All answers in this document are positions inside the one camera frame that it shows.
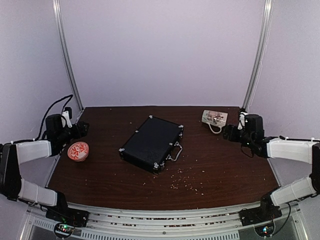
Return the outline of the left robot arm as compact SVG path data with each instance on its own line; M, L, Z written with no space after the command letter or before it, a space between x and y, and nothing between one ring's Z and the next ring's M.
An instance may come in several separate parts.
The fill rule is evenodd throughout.
M89 213L68 206L62 192L25 180L20 165L59 155L71 141L85 137L89 124L71 123L72 109L64 105L61 113L45 113L38 136L11 141L0 146L0 193L10 201L46 208L46 217L78 227L87 224Z

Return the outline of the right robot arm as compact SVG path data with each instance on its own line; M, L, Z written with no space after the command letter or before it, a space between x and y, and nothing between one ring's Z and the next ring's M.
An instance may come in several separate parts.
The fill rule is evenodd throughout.
M271 221L282 216L280 207L320 194L320 141L317 138L290 138L265 136L263 118L258 114L239 113L238 124L223 127L223 138L248 148L251 156L268 160L284 160L287 163L308 164L311 173L292 183L280 186L260 199L255 208L239 212L242 225L247 226Z

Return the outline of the black poker set case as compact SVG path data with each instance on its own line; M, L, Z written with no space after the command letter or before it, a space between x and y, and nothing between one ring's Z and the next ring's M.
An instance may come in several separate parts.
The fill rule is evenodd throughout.
M122 160L154 175L167 161L176 162L182 151L184 125L149 115L118 150Z

